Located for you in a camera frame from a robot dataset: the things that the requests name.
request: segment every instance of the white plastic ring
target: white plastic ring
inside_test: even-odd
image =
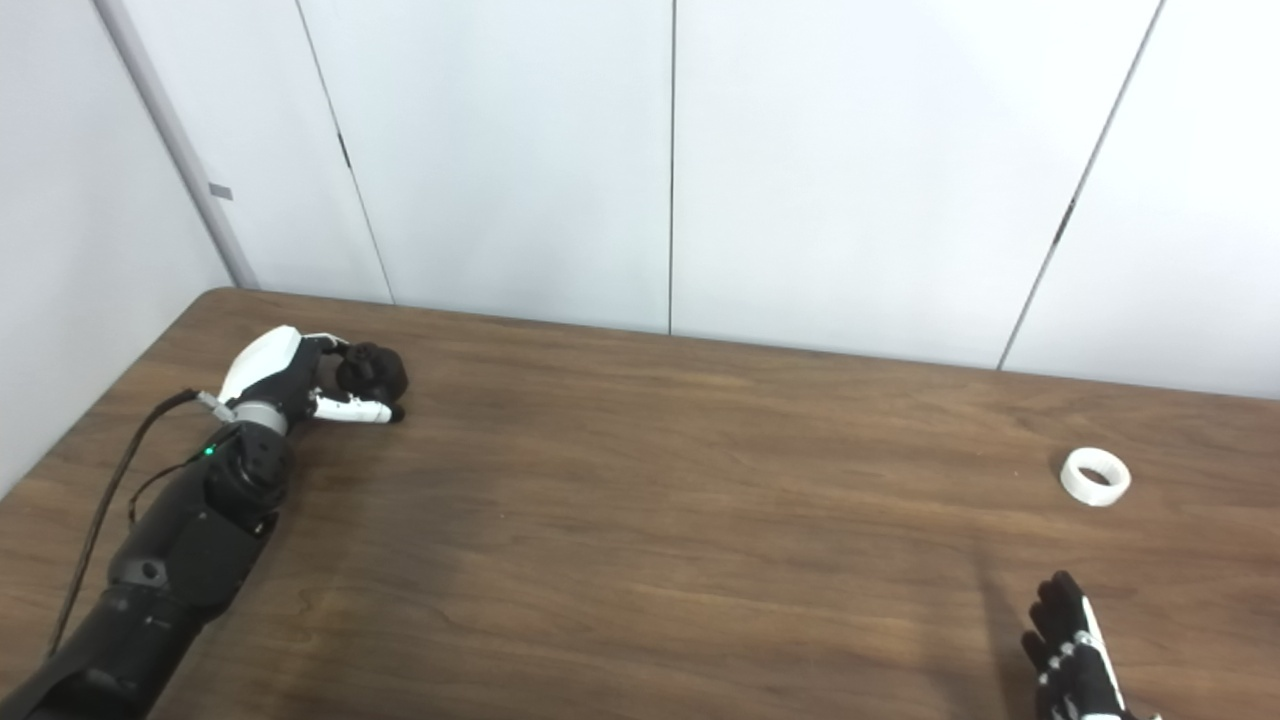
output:
[[[1091,479],[1082,470],[1093,470],[1102,475],[1107,484]],[[1115,455],[1097,447],[1079,447],[1066,456],[1062,464],[1062,487],[1071,497],[1093,507],[1106,507],[1120,500],[1129,489],[1133,475]]]

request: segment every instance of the prosthetic hand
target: prosthetic hand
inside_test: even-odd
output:
[[[321,389],[321,357],[342,357],[338,391]],[[288,432],[308,418],[394,423],[408,379],[396,352],[332,334],[279,327],[232,363],[216,398],[186,391],[157,406],[134,436],[96,520],[141,434],[187,400],[224,424],[182,465],[132,528],[108,569],[108,585],[76,632],[8,697],[0,720],[134,720],[150,712],[187,648],[234,600],[266,546],[288,489]],[[86,543],[70,597],[92,548]],[[69,605],[63,609],[63,619]]]
[[[1070,574],[1041,583],[1030,615],[1036,632],[1023,635],[1023,650],[1039,673],[1036,720],[1137,720],[1125,708],[1089,598]]]

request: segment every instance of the black cable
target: black cable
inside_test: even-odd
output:
[[[188,462],[191,462],[191,461],[188,460],[187,462],[178,462],[177,465],[169,465],[164,470],[160,470],[155,475],[151,475],[150,478],[142,480],[142,484],[138,486],[138,489],[133,491],[133,496],[129,497],[129,527],[131,528],[133,525],[138,524],[138,498],[142,497],[142,493],[147,492],[147,488],[151,487],[152,483],[155,483],[160,478],[168,475],[169,473],[173,473],[174,470],[180,470],[180,469],[186,468]]]
[[[124,479],[124,471],[129,469],[129,462],[133,460],[133,455],[138,451],[138,446],[142,445],[143,436],[151,429],[151,424],[160,419],[161,415],[173,410],[174,407],[196,400],[200,393],[187,388],[173,397],[156,405],[151,413],[142,420],[138,429],[133,433],[133,439],[129,441],[128,447],[124,448],[124,455],[120,456],[120,462],[115,466],[115,473],[111,474],[111,479],[108,480],[106,487],[102,488],[102,498],[97,501],[97,510],[93,511],[93,519],[90,520],[88,534],[84,537],[84,547],[81,548],[79,560],[76,561],[76,571],[72,574],[72,584],[67,588],[67,597],[63,600],[63,609],[58,612],[58,620],[54,623],[54,634],[49,638],[49,652],[46,657],[52,657],[58,652],[59,643],[63,642],[63,633],[67,630],[67,620],[72,615],[72,607],[76,606],[76,596],[79,594],[81,583],[84,582],[84,571],[88,569],[88,560],[93,555],[93,543],[97,542],[97,533],[102,529],[102,520],[106,518],[106,509],[111,505],[111,498],[115,497],[116,488],[120,487],[120,480]]]

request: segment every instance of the black forearm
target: black forearm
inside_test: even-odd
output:
[[[284,438],[230,425],[159,493],[111,560],[108,588],[0,720],[145,717],[204,626],[230,605],[275,524]]]

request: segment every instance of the wood grain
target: wood grain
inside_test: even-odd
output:
[[[280,323],[399,350],[410,416],[298,433],[276,537],[156,717],[1028,719],[1060,568],[1137,710],[1280,706],[1280,404],[246,291],[0,502],[0,688],[137,421]],[[211,423],[159,423],[125,491]],[[1115,507],[1057,486],[1082,445],[1129,462]],[[124,528],[122,498],[84,597]]]

